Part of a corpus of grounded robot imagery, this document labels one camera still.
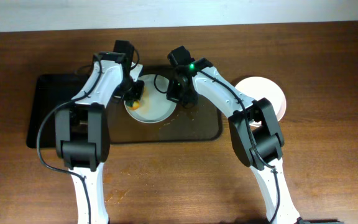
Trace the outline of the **green yellow scrub sponge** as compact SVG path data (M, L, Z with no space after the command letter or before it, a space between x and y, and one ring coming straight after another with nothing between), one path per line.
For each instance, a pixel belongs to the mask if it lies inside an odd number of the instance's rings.
M134 100L134 101L127 101L126 102L126 106L130 109L130 110L137 110L140 107L140 101L139 100Z

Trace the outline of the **pale green plate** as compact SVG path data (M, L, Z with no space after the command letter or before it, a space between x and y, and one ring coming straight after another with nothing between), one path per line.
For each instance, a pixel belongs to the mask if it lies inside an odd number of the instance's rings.
M144 81L144 92L140 99L140 107L137 110L130 110L126 105L125 109L131 117L141 123L158 123L167 119L175 110L176 103L167 100L166 94L159 92L167 91L169 80L155 74L142 75L139 80Z

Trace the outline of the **white plate with sauce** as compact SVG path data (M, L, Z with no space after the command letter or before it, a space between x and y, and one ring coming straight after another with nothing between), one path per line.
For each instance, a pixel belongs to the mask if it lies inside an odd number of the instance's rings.
M284 117L287 100L283 90L275 82L264 77L248 77L241 80L235 88L255 100L268 99L277 120L280 121Z

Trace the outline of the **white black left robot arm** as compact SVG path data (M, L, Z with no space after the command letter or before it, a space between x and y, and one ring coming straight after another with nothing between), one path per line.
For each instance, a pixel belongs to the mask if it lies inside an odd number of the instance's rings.
M81 90L57 106L55 148L71 176L78 223L109 223L104 203L103 169L110 150L106 108L110 101L138 100L144 83L142 66L132 53L101 52L94 56L91 73Z

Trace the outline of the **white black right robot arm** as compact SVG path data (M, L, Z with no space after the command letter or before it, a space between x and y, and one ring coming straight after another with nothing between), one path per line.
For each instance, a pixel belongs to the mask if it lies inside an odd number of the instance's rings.
M284 137L268 99L255 100L226 81L205 58L169 60L174 70L168 95L183 105L193 95L208 99L227 117L234 153L254 174L269 223L304 223L283 172Z

